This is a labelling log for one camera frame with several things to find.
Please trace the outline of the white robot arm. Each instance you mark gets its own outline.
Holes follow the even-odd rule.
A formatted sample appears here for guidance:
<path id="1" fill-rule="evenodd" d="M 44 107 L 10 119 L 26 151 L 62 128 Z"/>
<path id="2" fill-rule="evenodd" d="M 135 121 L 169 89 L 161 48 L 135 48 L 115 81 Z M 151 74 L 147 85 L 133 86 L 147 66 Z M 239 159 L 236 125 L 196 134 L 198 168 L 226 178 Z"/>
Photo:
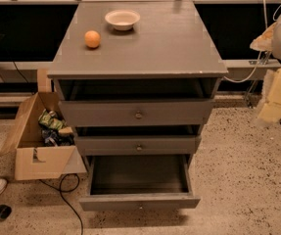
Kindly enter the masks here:
<path id="1" fill-rule="evenodd" d="M 281 15 L 265 32 L 253 40 L 250 48 L 270 51 L 281 61 Z M 257 107 L 257 123 L 270 125 L 281 120 L 281 68 L 268 71 L 264 77 L 262 99 Z"/>

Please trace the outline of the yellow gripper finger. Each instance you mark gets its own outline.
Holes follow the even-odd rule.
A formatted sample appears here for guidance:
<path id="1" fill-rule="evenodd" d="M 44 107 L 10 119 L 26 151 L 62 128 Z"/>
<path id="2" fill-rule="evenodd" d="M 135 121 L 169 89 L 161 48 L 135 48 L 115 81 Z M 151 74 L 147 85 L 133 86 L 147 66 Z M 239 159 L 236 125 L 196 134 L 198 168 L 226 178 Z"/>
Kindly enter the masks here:
<path id="1" fill-rule="evenodd" d="M 276 23 L 269 26 L 263 34 L 254 39 L 250 44 L 250 48 L 256 51 L 271 51 L 272 50 L 272 40 L 273 32 L 276 27 Z"/>
<path id="2" fill-rule="evenodd" d="M 263 80 L 262 98 L 257 106 L 257 124 L 271 125 L 281 120 L 281 68 L 268 70 Z"/>

